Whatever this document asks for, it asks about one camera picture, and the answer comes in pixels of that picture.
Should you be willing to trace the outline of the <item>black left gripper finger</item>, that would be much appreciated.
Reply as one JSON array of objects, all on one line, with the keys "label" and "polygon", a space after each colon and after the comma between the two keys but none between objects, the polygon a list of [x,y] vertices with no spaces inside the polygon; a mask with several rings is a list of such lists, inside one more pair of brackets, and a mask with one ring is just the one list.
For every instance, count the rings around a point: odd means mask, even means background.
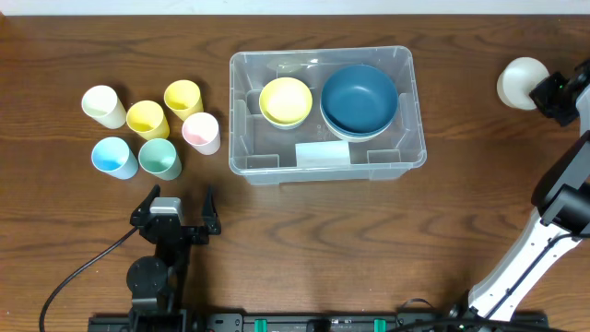
[{"label": "black left gripper finger", "polygon": [[205,223],[209,234],[221,234],[221,224],[217,209],[214,204],[213,189],[211,186],[207,188],[206,198],[201,212],[201,218]]},{"label": "black left gripper finger", "polygon": [[130,224],[132,226],[145,226],[149,222],[151,215],[151,203],[159,196],[160,186],[158,184],[155,184],[148,193],[147,197],[132,212],[130,217]]}]

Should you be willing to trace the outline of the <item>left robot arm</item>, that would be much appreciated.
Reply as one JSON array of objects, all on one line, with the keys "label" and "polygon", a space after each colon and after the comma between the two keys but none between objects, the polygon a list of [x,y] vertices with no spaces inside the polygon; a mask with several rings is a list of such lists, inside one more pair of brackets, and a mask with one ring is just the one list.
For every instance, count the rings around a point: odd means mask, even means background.
[{"label": "left robot arm", "polygon": [[180,311],[191,248],[221,234],[211,189],[206,192],[201,220],[199,226],[186,225],[181,199],[162,197],[157,184],[132,212],[130,224],[156,246],[154,255],[136,260],[126,275],[135,313],[163,316]]}]

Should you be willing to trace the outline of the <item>yellow small bowl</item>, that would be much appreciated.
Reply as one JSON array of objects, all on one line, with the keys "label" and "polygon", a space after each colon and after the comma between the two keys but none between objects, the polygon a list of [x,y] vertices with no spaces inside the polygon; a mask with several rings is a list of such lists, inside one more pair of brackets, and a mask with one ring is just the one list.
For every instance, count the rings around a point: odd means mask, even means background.
[{"label": "yellow small bowl", "polygon": [[313,107],[313,95],[297,78],[279,77],[264,86],[258,103],[261,114],[288,124],[308,117]]}]

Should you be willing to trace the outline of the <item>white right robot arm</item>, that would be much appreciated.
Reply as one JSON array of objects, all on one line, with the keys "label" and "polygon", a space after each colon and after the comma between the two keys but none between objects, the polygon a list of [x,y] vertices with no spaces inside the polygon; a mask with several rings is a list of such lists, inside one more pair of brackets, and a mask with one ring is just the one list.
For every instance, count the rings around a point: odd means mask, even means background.
[{"label": "white right robot arm", "polygon": [[549,268],[589,236],[589,64],[582,62],[565,77],[535,58],[516,58],[499,76],[497,92],[504,104],[537,109],[561,126],[580,122],[579,138],[537,184],[523,232],[467,295],[468,313],[509,321]]}]

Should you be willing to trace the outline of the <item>pink plastic cup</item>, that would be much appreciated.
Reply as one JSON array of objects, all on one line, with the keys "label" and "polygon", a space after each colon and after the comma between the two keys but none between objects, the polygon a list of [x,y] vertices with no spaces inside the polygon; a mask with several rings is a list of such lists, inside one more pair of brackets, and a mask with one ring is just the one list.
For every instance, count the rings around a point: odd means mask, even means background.
[{"label": "pink plastic cup", "polygon": [[218,120],[210,113],[191,114],[182,127],[184,140],[203,155],[212,155],[220,148]]}]

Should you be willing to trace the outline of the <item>dark blue large bowl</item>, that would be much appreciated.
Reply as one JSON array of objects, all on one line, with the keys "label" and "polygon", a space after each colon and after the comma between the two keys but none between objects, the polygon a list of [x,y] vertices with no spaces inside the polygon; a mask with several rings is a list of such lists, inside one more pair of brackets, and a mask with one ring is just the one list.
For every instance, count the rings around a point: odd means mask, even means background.
[{"label": "dark blue large bowl", "polygon": [[383,128],[397,113],[395,82],[369,65],[349,65],[324,83],[321,110],[339,128],[368,134]]}]

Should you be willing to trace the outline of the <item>white small bowl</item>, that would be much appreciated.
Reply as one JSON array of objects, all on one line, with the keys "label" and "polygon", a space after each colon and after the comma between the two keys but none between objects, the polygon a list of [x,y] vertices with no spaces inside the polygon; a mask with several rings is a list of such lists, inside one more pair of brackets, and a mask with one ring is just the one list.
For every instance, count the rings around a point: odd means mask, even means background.
[{"label": "white small bowl", "polygon": [[547,68],[532,57],[519,57],[500,74],[497,81],[497,93],[500,100],[507,106],[532,111],[536,105],[529,93],[549,76]]}]

